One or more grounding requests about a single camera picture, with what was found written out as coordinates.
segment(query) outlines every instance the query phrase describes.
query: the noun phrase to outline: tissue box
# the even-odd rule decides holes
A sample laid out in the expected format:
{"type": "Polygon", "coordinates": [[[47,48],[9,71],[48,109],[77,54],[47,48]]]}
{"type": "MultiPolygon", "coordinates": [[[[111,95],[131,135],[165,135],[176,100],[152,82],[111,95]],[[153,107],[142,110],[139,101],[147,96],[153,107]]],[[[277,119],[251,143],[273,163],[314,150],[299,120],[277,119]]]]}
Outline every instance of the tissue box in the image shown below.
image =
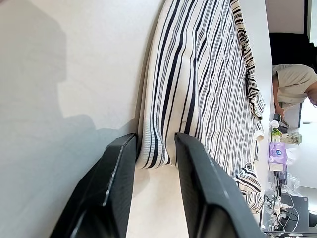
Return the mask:
{"type": "Polygon", "coordinates": [[[271,171],[285,171],[286,162],[285,144],[282,142],[271,142],[269,145],[269,169],[271,171]]]}

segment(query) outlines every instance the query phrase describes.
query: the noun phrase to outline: black and white striped cloth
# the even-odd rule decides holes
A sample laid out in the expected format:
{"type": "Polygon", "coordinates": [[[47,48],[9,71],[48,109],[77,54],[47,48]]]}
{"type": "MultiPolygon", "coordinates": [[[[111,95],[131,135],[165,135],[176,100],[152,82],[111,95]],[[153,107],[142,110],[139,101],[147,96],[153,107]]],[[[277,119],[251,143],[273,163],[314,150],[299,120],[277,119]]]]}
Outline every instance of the black and white striped cloth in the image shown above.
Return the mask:
{"type": "Polygon", "coordinates": [[[247,163],[233,178],[252,213],[259,213],[264,205],[261,186],[251,163],[247,163]]]}
{"type": "Polygon", "coordinates": [[[231,176],[255,158],[264,102],[237,0],[166,0],[144,82],[139,168],[176,164],[174,134],[198,138],[231,176]]]}

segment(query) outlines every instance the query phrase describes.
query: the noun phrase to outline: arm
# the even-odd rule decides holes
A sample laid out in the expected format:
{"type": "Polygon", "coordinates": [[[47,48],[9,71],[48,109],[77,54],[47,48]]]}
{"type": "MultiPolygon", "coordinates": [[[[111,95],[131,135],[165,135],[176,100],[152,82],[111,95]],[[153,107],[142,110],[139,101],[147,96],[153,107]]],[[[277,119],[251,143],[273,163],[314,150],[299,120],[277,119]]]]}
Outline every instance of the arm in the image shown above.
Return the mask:
{"type": "Polygon", "coordinates": [[[274,95],[274,104],[275,104],[275,113],[278,113],[281,115],[282,119],[284,119],[284,113],[285,110],[281,108],[281,106],[278,103],[278,76],[277,74],[273,76],[273,95],[274,95]]]}

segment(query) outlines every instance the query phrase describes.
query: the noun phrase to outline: beige shirt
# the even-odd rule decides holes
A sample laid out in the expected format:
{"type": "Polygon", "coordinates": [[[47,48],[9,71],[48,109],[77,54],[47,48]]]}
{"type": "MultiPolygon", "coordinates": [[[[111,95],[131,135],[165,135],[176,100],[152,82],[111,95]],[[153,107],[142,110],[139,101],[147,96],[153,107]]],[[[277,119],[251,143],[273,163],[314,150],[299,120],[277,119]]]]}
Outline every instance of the beige shirt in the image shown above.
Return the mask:
{"type": "Polygon", "coordinates": [[[317,82],[314,70],[302,64],[279,64],[273,66],[273,75],[278,76],[278,101],[287,107],[302,103],[306,89],[317,82]]]}

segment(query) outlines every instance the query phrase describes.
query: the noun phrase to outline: hand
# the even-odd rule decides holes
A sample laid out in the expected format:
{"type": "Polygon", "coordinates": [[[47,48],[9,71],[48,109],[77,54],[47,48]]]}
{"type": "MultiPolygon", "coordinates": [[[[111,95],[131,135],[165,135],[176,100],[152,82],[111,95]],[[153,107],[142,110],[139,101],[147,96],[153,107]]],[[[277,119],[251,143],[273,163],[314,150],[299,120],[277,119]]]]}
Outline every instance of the hand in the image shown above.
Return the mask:
{"type": "Polygon", "coordinates": [[[285,109],[281,108],[280,106],[275,108],[275,113],[278,113],[281,115],[282,120],[284,120],[285,115],[285,109]]]}

